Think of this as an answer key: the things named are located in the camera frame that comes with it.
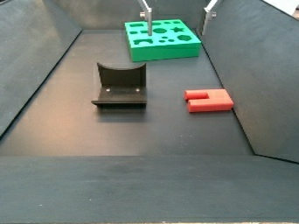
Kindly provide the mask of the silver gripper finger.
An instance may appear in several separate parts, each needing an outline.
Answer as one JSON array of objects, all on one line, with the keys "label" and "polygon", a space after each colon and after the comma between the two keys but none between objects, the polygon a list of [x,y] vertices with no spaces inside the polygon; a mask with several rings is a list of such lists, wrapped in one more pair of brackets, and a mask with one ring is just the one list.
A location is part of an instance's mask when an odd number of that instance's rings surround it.
[{"label": "silver gripper finger", "polygon": [[214,8],[219,5],[222,0],[210,0],[209,5],[203,8],[205,18],[201,29],[201,35],[206,34],[209,22],[217,17],[217,11]]},{"label": "silver gripper finger", "polygon": [[138,0],[139,5],[143,9],[141,12],[141,18],[145,19],[147,22],[147,33],[149,35],[153,35],[153,8],[149,6],[149,3],[146,0]]}]

